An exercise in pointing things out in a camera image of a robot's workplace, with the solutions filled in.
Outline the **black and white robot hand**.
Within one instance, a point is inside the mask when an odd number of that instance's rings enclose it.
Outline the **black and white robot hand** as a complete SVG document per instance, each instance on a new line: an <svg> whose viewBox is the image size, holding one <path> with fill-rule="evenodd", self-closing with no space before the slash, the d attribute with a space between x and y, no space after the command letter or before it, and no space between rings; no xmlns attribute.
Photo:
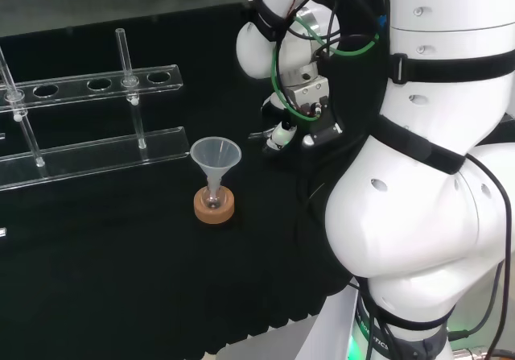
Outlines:
<svg viewBox="0 0 515 360"><path fill-rule="evenodd" d="M333 113L329 101L329 82L316 76L297 85L280 87L278 78L272 80L274 92L265 100L263 108L271 108L279 122L264 133L264 152L278 154L288 147L295 136L302 139L301 147L313 150L338 139L343 127Z"/></svg>

